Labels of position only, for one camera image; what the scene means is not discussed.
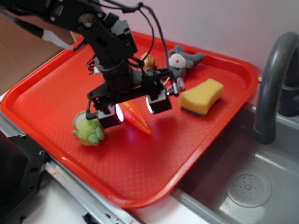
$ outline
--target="stainless steel sink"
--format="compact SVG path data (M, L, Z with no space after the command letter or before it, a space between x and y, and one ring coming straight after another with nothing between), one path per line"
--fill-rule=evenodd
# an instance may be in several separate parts
M217 223L299 223L299 122L278 115L275 142L261 145L254 116L240 110L179 183L181 200Z

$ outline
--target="toy carrot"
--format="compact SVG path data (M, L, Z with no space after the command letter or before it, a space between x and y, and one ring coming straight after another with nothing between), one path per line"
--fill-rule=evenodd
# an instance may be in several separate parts
M125 119L132 125L145 132L151 134L152 130L146 123L143 115L133 100L122 102L119 104Z

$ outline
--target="gray plush animal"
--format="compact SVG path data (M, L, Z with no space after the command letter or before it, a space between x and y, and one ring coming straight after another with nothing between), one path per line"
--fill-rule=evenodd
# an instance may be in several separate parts
M187 70L190 70L201 63L205 56L202 53L195 55L184 53L183 48L180 45L176 45L173 50L169 50L168 55L170 55L170 58L168 59L169 70L172 71L176 78L178 88L184 90L184 77L187 74Z

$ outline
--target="gray faucet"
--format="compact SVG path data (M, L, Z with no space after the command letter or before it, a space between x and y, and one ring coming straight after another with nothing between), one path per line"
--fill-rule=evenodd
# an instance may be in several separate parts
M255 140L270 144L276 136L276 114L299 114L299 35L284 33L274 44L260 86L254 124Z

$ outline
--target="sponge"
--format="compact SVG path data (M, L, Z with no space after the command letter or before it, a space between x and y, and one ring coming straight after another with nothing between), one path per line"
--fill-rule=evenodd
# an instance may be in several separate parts
M209 78L198 86L181 93L179 105L190 112L206 116L212 105L222 97L223 84Z

